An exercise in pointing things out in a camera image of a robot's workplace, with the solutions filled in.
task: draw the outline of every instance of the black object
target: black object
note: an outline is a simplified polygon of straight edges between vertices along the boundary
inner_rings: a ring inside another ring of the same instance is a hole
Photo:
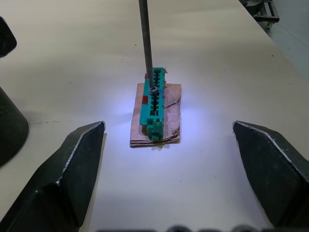
[[[16,45],[15,37],[0,17],[0,58],[9,54]],[[20,150],[28,131],[27,120],[0,88],[0,167]]]
[[[102,230],[98,232],[156,232],[152,230]],[[192,232],[190,229],[184,226],[174,226],[167,230],[167,232]],[[198,232],[221,232],[216,229],[202,229]],[[255,228],[246,225],[240,225],[231,230],[231,232],[258,232]],[[309,232],[309,229],[306,228],[274,228],[261,230],[261,232]]]
[[[156,87],[154,86],[154,71],[153,71],[153,60],[152,60],[152,55],[151,55],[147,0],[139,0],[139,5],[140,5],[141,31],[143,34],[143,44],[144,44],[144,53],[145,53],[145,62],[146,62],[146,72],[147,72],[147,78],[149,82],[149,91],[156,92]]]
[[[267,27],[271,28],[274,23],[278,23],[280,18],[275,4],[272,0],[239,0],[246,10],[258,22],[268,22]]]
[[[270,222],[309,226],[309,162],[278,132],[236,121],[248,180]]]
[[[13,36],[4,18],[0,16],[0,58],[5,57],[17,46],[17,41]]]
[[[77,232],[97,177],[104,122],[78,128],[33,174],[1,232]]]

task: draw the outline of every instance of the red sticker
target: red sticker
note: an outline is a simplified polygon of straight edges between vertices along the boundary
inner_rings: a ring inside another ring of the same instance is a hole
[[[143,98],[141,100],[142,104],[148,104],[148,96],[143,95]]]

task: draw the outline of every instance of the white table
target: white table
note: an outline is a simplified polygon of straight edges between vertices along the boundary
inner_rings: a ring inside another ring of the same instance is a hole
[[[183,87],[182,140],[131,149],[136,84],[145,73],[138,1],[1,2],[18,47],[0,61],[0,85],[30,132],[0,168],[0,218],[71,131],[104,120],[82,231],[269,226],[232,122],[276,130],[309,158],[309,82],[238,0],[151,0],[149,14],[154,66]]]

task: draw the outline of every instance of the teal plastic part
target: teal plastic part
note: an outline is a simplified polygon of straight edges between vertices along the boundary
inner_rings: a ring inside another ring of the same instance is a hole
[[[157,141],[163,138],[164,133],[165,68],[154,68],[154,85],[158,88],[158,92],[151,95],[148,79],[145,78],[140,124],[146,126],[148,138]]]

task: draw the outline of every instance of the black cylinder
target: black cylinder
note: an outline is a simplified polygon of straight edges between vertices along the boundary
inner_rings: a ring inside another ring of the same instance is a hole
[[[0,88],[0,167],[17,154],[28,132],[27,120]]]

